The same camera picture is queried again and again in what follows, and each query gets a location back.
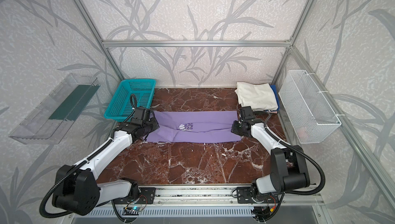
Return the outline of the purple t-shirt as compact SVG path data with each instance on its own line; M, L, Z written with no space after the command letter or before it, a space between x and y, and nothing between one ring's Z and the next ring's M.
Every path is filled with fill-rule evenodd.
M154 112L159 129L147 142L226 143L241 136L231 132L236 111Z

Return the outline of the teal plastic basket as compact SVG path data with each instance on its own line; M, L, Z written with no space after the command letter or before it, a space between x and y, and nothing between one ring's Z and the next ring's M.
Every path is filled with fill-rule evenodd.
M104 118L123 122L132 113L132 104L137 107L150 108L155 86L156 80L154 79L121 81L104 113Z

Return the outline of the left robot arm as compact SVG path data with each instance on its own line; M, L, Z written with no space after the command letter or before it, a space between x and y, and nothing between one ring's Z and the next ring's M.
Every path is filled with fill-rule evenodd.
M159 128L153 111L139 107L134 94L130 95L130 104L132 113L112 130L99 148L77 163L59 168L54 185L40 203L42 217L59 218L72 213L83 216L118 198L139 200L141 192L135 180L97 182L104 169L123 150L140 139L147 139Z

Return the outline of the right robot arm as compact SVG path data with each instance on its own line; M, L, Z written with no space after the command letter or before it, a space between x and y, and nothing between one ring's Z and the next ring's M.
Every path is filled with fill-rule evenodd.
M270 174L255 179L247 190L237 188L237 196L241 198L238 203L262 203L278 194L315 195L325 187L326 176L321 166L299 145L291 145L277 136L265 121L255 116L250 106L240 109L240 118L233 123L231 131L256 139L270 154ZM316 188L304 191L310 186L308 162L317 169L320 182Z

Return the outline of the folded cream t-shirt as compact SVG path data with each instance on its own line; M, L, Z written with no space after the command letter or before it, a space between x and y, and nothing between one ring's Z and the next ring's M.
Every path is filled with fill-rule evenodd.
M254 85L238 82L235 93L241 107L250 106L253 111L277 109L275 95L269 84Z

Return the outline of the folded blue t-shirt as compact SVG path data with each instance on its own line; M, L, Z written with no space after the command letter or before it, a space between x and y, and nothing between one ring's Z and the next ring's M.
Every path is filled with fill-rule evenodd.
M278 91L277 91L277 88L276 88L275 85L270 85L270 87L271 87L271 89L272 89L272 91L273 91L273 93L275 95L276 104L277 104L277 109L270 110L270 113L277 114L279 109L280 109Z

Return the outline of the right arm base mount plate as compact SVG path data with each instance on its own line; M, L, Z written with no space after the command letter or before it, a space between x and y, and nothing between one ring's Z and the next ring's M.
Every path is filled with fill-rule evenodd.
M279 197L272 193L258 194L252 187L237 187L231 193L239 204L273 204L279 203Z

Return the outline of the aluminium front rail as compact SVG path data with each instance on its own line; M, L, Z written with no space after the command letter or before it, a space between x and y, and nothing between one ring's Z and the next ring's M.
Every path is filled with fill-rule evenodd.
M140 186L156 188L153 204L149 207L175 207L175 206L236 206L237 199L231 193L237 187L250 187L249 184L225 184L225 185L152 185ZM319 194L301 196L285 194L279 204L286 205L324 205ZM266 204L243 204L260 206Z

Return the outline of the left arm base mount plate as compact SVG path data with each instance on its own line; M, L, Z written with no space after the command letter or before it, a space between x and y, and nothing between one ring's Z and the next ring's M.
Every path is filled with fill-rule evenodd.
M137 197L117 198L114 200L115 204L153 204L156 188L142 187L139 190L140 194Z

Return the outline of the clear plastic wall shelf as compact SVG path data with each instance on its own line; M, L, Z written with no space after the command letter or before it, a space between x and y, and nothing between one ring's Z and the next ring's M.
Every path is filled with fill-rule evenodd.
M99 88L96 77L70 73L9 137L26 145L59 144Z

